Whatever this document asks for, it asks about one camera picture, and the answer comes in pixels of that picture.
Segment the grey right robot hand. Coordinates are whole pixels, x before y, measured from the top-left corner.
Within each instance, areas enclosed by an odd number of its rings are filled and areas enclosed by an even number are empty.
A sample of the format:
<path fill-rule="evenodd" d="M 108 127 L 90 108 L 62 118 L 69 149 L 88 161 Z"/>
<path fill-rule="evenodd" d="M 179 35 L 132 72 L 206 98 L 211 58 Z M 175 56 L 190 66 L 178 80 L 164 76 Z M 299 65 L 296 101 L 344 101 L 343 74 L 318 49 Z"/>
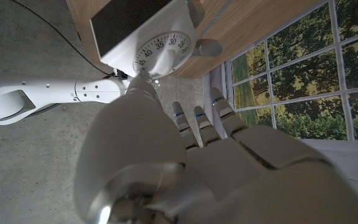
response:
<path fill-rule="evenodd" d="M 124 55 L 116 60 L 114 74 L 126 83 L 139 75 L 156 80 L 189 58 L 217 57 L 223 51 L 218 40 L 196 36 L 204 17 L 199 1 L 169 1 L 156 9 L 121 44 Z"/>

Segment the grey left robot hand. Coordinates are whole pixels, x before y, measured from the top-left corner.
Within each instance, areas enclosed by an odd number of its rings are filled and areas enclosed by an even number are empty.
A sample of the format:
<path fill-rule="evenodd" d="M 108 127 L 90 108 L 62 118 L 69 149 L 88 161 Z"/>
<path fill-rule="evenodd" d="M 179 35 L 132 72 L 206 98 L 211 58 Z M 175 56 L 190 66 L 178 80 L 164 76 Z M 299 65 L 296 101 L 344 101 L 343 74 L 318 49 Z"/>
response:
<path fill-rule="evenodd" d="M 358 193 L 318 150 L 248 127 L 211 90 L 227 138 L 195 109 L 164 112 L 141 72 L 103 108 L 81 148 L 73 199 L 85 223 L 358 223 Z"/>

